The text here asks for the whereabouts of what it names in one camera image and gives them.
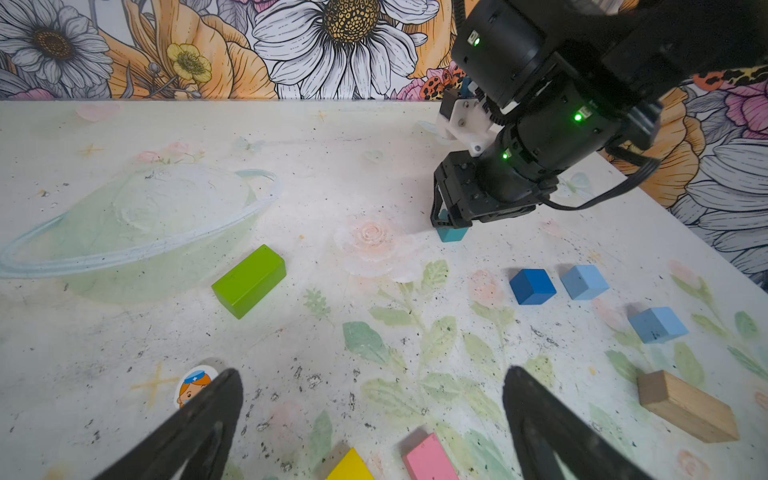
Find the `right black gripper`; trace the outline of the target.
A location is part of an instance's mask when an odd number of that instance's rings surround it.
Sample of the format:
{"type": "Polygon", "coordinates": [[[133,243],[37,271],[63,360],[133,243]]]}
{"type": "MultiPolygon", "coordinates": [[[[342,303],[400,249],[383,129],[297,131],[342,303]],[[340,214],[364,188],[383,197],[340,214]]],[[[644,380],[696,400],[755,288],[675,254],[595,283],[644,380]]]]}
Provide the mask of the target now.
{"type": "Polygon", "coordinates": [[[437,229],[464,229],[527,215],[557,184],[556,177],[528,180],[503,160],[451,152],[434,172],[430,221],[437,229]]]}

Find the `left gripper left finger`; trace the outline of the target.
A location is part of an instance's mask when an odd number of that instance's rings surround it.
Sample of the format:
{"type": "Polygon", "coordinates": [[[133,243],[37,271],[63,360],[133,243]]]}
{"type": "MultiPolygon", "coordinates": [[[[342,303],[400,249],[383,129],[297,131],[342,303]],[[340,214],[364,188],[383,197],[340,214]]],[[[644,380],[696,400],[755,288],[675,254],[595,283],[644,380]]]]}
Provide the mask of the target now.
{"type": "Polygon", "coordinates": [[[221,479],[243,405],[239,372],[221,372],[99,479],[221,479]]]}

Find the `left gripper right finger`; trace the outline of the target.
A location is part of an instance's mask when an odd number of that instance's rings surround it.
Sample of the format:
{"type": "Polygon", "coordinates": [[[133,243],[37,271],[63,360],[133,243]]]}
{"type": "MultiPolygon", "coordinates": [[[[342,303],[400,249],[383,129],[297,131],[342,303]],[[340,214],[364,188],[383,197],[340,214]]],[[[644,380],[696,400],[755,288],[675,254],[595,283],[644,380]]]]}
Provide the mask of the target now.
{"type": "Polygon", "coordinates": [[[506,373],[503,405],[525,479],[647,479],[520,366],[506,373]]]}

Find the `teal wood cube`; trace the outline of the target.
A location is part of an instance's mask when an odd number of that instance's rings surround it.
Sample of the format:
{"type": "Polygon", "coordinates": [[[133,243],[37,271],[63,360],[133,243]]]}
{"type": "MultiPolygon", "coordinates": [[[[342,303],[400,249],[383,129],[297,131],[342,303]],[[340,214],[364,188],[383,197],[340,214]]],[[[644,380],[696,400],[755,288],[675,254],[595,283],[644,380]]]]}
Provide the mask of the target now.
{"type": "MultiPolygon", "coordinates": [[[[438,218],[441,221],[449,220],[448,211],[441,210],[438,218]]],[[[436,229],[440,237],[440,240],[443,243],[460,242],[461,240],[463,240],[468,230],[469,228],[458,229],[458,228],[449,228],[449,227],[440,227],[436,229]]]]}

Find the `dark blue wood cube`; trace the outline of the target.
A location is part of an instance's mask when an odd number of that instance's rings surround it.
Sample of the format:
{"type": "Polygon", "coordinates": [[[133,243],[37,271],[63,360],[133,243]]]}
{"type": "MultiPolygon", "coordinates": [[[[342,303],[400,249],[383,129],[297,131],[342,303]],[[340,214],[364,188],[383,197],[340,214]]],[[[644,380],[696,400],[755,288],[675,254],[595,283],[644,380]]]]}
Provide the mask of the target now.
{"type": "Polygon", "coordinates": [[[542,305],[557,293],[544,269],[521,269],[509,284],[519,305],[542,305]]]}

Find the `natural wood rectangular block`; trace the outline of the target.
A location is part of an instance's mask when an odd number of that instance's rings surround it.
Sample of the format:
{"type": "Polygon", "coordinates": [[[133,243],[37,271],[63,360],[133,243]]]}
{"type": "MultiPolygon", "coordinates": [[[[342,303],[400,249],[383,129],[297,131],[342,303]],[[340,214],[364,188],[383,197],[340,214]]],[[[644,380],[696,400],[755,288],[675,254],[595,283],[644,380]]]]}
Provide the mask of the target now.
{"type": "Polygon", "coordinates": [[[637,378],[642,407],[706,444],[740,440],[733,410],[726,403],[660,370],[637,378]]]}

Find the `light blue wood cube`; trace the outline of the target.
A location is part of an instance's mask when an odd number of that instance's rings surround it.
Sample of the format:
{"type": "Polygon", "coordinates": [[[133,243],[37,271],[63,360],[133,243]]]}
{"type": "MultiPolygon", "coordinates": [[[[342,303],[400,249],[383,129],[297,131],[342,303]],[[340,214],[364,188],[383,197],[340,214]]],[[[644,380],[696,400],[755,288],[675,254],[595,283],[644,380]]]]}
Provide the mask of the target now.
{"type": "Polygon", "coordinates": [[[669,307],[653,307],[629,318],[629,323],[644,344],[666,343],[689,333],[669,307]]]}
{"type": "Polygon", "coordinates": [[[577,265],[560,276],[572,300],[593,300],[610,289],[595,265],[577,265]]]}

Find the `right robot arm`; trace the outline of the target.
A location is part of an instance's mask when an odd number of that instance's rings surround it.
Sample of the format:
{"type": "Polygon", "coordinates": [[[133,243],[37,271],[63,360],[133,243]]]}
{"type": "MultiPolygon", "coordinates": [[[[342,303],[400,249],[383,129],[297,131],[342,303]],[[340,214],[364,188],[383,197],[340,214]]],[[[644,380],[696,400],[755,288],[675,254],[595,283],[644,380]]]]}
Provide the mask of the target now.
{"type": "Polygon", "coordinates": [[[637,188],[660,167],[648,155],[663,94],[697,73],[767,54],[763,1],[642,1],[615,14],[590,1],[453,3],[452,59],[472,96],[443,95],[445,136],[462,144],[434,173],[441,232],[552,205],[559,176],[597,150],[635,172],[598,196],[637,188]]]}

